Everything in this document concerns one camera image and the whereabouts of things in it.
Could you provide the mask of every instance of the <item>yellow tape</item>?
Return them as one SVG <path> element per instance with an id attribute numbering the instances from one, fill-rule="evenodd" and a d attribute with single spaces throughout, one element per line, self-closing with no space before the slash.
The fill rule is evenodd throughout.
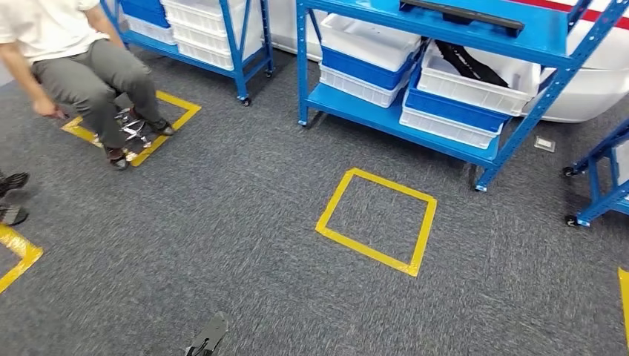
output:
<path id="1" fill-rule="evenodd" d="M 618 268 L 618 281 L 620 284 L 622 311 L 625 316 L 625 337 L 629 348 L 629 272 Z"/>
<path id="2" fill-rule="evenodd" d="M 163 91 L 157 91 L 155 93 L 158 99 L 161 99 L 169 104 L 178 106 L 182 109 L 185 109 L 185 113 L 173 122 L 173 128 L 175 130 L 179 130 L 188 120 L 194 116 L 201 107 L 199 105 L 193 104 L 191 102 L 185 101 L 184 99 L 177 98 L 176 96 L 172 96 L 171 94 L 164 93 Z M 92 143 L 96 146 L 101 147 L 100 143 L 94 139 L 94 134 L 86 128 L 80 126 L 83 118 L 78 116 L 69 123 L 65 124 L 62 127 L 63 131 L 66 131 L 74 136 L 77 136 L 89 143 Z M 153 152 L 155 152 L 161 145 L 164 144 L 168 140 L 168 136 L 158 136 L 152 143 L 151 146 L 145 148 L 142 152 L 137 154 L 132 160 L 131 165 L 137 167 L 141 165 Z"/>
<path id="3" fill-rule="evenodd" d="M 26 272 L 44 252 L 41 248 L 29 243 L 17 231 L 5 225 L 0 225 L 0 243 L 7 246 L 8 249 L 21 258 L 15 267 L 0 277 L 0 293 L 2 293 L 11 283 Z"/>
<path id="4" fill-rule="evenodd" d="M 399 260 L 396 260 L 393 257 L 387 256 L 373 248 L 370 248 L 367 245 L 359 243 L 350 239 L 349 237 L 343 236 L 342 234 L 337 233 L 330 228 L 327 228 L 328 222 L 336 209 L 340 198 L 343 196 L 343 193 L 347 189 L 349 183 L 351 182 L 353 176 L 361 177 L 367 179 L 371 182 L 377 183 L 379 185 L 383 185 L 387 188 L 393 189 L 394 191 L 399 191 L 402 194 L 409 195 L 411 197 L 417 198 L 419 200 L 423 200 L 428 203 L 426 212 L 424 214 L 424 221 L 421 223 L 421 228 L 419 231 L 419 235 L 417 238 L 417 243 L 415 244 L 415 250 L 413 251 L 410 263 L 404 263 Z M 408 188 L 404 185 L 398 184 L 396 182 L 392 182 L 390 180 L 384 179 L 382 177 L 376 176 L 369 172 L 362 171 L 358 168 L 352 168 L 347 171 L 343 178 L 340 180 L 338 187 L 333 193 L 328 205 L 326 206 L 326 210 L 323 211 L 319 221 L 317 222 L 317 226 L 315 230 L 322 234 L 323 236 L 329 238 L 330 240 L 334 240 L 341 245 L 344 245 L 352 250 L 363 254 L 367 257 L 371 257 L 374 260 L 377 260 L 380 263 L 384 263 L 385 265 L 395 268 L 404 273 L 410 274 L 413 277 L 417 277 L 419 273 L 419 267 L 421 265 L 421 259 L 424 256 L 424 251 L 426 250 L 426 244 L 428 243 L 428 236 L 430 234 L 430 229 L 432 227 L 432 220 L 435 217 L 435 211 L 437 209 L 437 200 L 431 197 L 428 194 L 422 193 L 420 191 L 416 191 L 415 189 Z"/>

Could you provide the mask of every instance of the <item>person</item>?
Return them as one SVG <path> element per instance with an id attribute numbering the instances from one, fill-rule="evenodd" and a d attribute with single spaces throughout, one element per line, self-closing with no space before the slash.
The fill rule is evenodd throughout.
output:
<path id="1" fill-rule="evenodd" d="M 99 0 L 0 0 L 0 58 L 37 114 L 61 116 L 57 104 L 72 104 L 116 170 L 128 167 L 116 92 L 127 93 L 132 114 L 156 134 L 174 134 L 149 69 L 126 50 Z"/>
<path id="2" fill-rule="evenodd" d="M 28 182 L 28 173 L 17 173 L 5 177 L 0 172 L 0 198 L 4 197 L 8 191 L 21 189 Z M 28 217 L 28 212 L 19 205 L 0 204 L 0 224 L 14 226 L 24 222 Z"/>

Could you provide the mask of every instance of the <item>blue shelf frame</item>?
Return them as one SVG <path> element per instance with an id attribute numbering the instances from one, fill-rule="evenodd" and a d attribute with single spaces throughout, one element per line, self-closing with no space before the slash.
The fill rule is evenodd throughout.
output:
<path id="1" fill-rule="evenodd" d="M 267 77 L 271 77 L 275 68 L 273 62 L 273 51 L 271 48 L 271 28 L 269 27 L 269 6 L 267 0 L 260 0 L 260 9 L 262 13 L 262 24 L 264 33 L 264 45 L 258 51 L 250 55 L 248 58 L 243 58 L 244 45 L 246 43 L 245 38 L 247 36 L 247 24 L 249 20 L 249 11 L 251 9 L 251 0 L 246 0 L 245 18 L 243 21 L 243 31 L 240 36 L 240 48 L 236 46 L 236 38 L 233 27 L 231 25 L 231 14 L 229 13 L 229 4 L 227 0 L 218 0 L 223 11 L 223 18 L 225 19 L 225 31 L 227 32 L 227 38 L 229 41 L 229 48 L 231 51 L 231 59 L 234 63 L 233 70 L 226 70 L 221 67 L 210 65 L 205 62 L 201 62 L 197 59 L 184 56 L 179 53 L 179 49 L 176 45 L 169 45 L 164 42 L 157 41 L 147 36 L 143 36 L 140 33 L 133 32 L 131 30 L 122 30 L 119 25 L 120 17 L 120 0 L 113 1 L 112 9 L 106 3 L 106 0 L 100 0 L 105 14 L 111 21 L 111 23 L 118 31 L 120 39 L 125 45 L 136 45 L 142 47 L 151 52 L 167 56 L 172 59 L 176 59 L 180 62 L 199 67 L 204 70 L 209 70 L 224 76 L 232 78 L 236 84 L 237 98 L 247 105 L 251 102 L 247 91 L 247 82 L 260 70 L 265 68 Z M 249 70 L 245 72 L 244 68 L 251 63 L 255 63 Z"/>
<path id="2" fill-rule="evenodd" d="M 579 0 L 569 13 L 510 1 L 433 1 L 517 20 L 524 23 L 525 28 L 518 37 L 513 38 L 497 31 L 490 24 L 473 22 L 465 26 L 446 22 L 441 18 L 440 13 L 431 10 L 413 8 L 410 11 L 401 12 L 396 0 L 297 0 L 298 123 L 307 126 L 308 110 L 313 108 L 471 162 L 484 169 L 476 181 L 475 189 L 487 191 L 487 186 L 494 180 L 504 163 L 537 125 L 601 40 L 620 20 L 629 7 L 629 0 L 612 1 L 581 44 L 570 55 L 566 54 L 567 35 L 583 16 L 584 9 L 587 9 L 591 0 Z M 399 98 L 390 108 L 383 109 L 322 84 L 317 85 L 309 93 L 306 17 L 314 18 L 313 10 L 337 13 L 432 39 L 539 63 L 543 66 L 558 68 L 558 70 L 552 76 L 552 80 L 546 83 L 547 88 L 537 105 L 521 121 L 504 144 L 500 147 L 498 137 L 487 150 L 480 150 L 399 125 L 398 119 L 401 112 Z M 321 40 L 317 22 L 312 21 L 312 24 L 317 37 Z"/>
<path id="3" fill-rule="evenodd" d="M 564 174 L 569 176 L 588 173 L 590 180 L 591 203 L 582 209 L 576 216 L 568 216 L 566 221 L 571 221 L 578 225 L 590 226 L 592 220 L 600 217 L 604 213 L 613 210 L 629 215 L 629 180 L 621 184 L 618 183 L 618 160 L 614 148 L 629 139 L 629 119 L 626 119 L 620 126 L 605 137 L 592 151 L 588 152 L 579 161 L 574 162 L 570 167 L 564 168 Z M 599 181 L 599 171 L 596 163 L 601 159 L 608 158 L 612 177 L 611 189 L 606 194 L 601 194 L 601 184 Z"/>

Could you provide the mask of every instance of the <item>black strap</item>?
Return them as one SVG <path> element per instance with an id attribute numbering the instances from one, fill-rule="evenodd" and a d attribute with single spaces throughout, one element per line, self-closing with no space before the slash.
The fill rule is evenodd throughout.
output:
<path id="1" fill-rule="evenodd" d="M 509 87 L 507 82 L 493 69 L 474 59 L 474 57 L 465 50 L 465 47 L 439 40 L 435 40 L 435 43 L 444 59 L 454 66 L 462 76 L 505 88 Z"/>

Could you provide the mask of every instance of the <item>blue plastic bin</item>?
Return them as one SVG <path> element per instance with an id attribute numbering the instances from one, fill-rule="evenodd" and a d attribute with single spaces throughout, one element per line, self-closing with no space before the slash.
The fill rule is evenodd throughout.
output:
<path id="1" fill-rule="evenodd" d="M 505 113 L 421 91 L 416 88 L 420 75 L 421 66 L 418 65 L 409 83 L 408 97 L 405 103 L 408 108 L 491 132 L 497 132 L 502 124 L 511 119 L 511 116 Z"/>
<path id="2" fill-rule="evenodd" d="M 171 25 L 166 21 L 164 7 L 157 0 L 121 0 L 122 11 L 157 26 L 169 28 Z"/>
<path id="3" fill-rule="evenodd" d="M 413 53 L 411 53 L 402 67 L 397 72 L 392 72 L 324 46 L 321 47 L 321 51 L 323 54 L 321 63 L 324 66 L 387 90 L 393 90 L 400 84 L 402 77 L 414 62 Z"/>

